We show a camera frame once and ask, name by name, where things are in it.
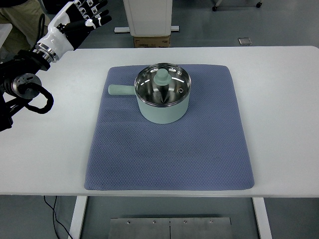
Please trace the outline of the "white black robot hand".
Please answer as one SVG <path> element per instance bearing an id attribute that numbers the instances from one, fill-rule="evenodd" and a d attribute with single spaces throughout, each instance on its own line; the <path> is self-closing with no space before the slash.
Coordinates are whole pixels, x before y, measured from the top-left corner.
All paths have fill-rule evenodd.
<path id="1" fill-rule="evenodd" d="M 47 34 L 33 52 L 47 61 L 58 61 L 68 51 L 79 47 L 89 33 L 112 20 L 109 10 L 101 11 L 107 0 L 69 1 L 48 25 Z"/>

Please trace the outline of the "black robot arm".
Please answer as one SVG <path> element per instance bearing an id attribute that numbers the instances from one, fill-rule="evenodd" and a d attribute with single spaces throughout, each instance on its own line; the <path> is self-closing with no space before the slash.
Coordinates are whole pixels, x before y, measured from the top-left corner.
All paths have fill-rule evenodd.
<path id="1" fill-rule="evenodd" d="M 0 66 L 0 93 L 13 96 L 10 101 L 0 99 L 0 129 L 13 125 L 13 115 L 23 108 L 45 114 L 54 99 L 36 73 L 47 71 L 50 64 L 59 61 L 68 51 L 76 50 L 91 31 L 111 21 L 105 9 L 106 0 L 69 1 L 48 25 L 48 33 L 34 48 L 21 50 L 10 61 Z"/>

